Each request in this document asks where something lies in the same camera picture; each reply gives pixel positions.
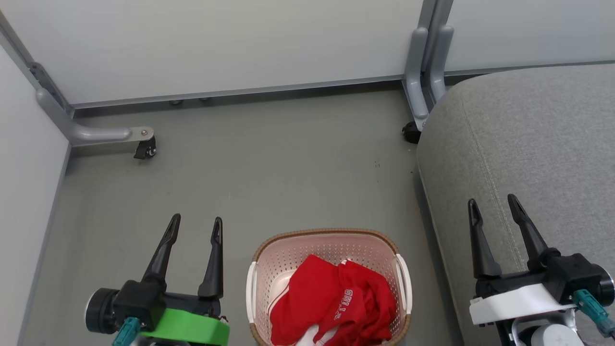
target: white handle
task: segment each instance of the white handle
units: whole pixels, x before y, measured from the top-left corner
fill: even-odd
[[[248,269],[248,278],[245,282],[245,309],[248,312],[248,321],[254,323],[256,318],[256,262],[252,262]]]
[[[406,261],[403,260],[402,255],[395,255],[395,266],[397,267],[397,278],[399,279],[399,287],[402,290],[402,307],[406,310],[406,315],[409,315],[412,311],[412,284],[410,283],[410,272]]]

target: perforated basket wall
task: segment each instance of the perforated basket wall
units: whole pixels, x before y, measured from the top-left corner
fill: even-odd
[[[254,338],[260,345],[271,343],[271,322],[268,316],[272,283],[283,273],[296,270],[310,255],[338,265],[351,260],[382,274],[397,301],[397,312],[391,324],[392,339],[388,345],[399,342],[410,326],[410,315],[402,306],[399,272],[395,244],[386,236],[371,230],[320,229],[284,233],[265,241],[257,250],[255,319],[250,325]]]

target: caster wheel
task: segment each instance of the caster wheel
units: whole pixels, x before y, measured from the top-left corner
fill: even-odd
[[[414,121],[411,121],[406,126],[404,126],[402,129],[402,133],[403,138],[405,138],[405,140],[410,143],[418,144],[419,139],[421,138],[421,131],[416,128],[416,123]]]
[[[137,151],[135,152],[135,159],[144,160],[154,157],[156,154],[156,137],[152,137],[149,140],[139,142]]]

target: teal cable connector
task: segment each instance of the teal cable connector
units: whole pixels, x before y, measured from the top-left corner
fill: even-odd
[[[615,340],[615,323],[609,319],[609,313],[588,290],[576,291],[573,295],[573,302],[582,313],[592,319],[603,337],[612,337]]]
[[[128,317],[117,332],[111,346],[130,346],[141,333],[141,321],[136,317]]]

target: white board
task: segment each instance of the white board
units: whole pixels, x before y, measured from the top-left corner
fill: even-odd
[[[613,0],[454,0],[445,71],[615,60]]]
[[[403,74],[422,0],[0,0],[71,104]]]
[[[17,344],[68,141],[0,46],[0,336]]]

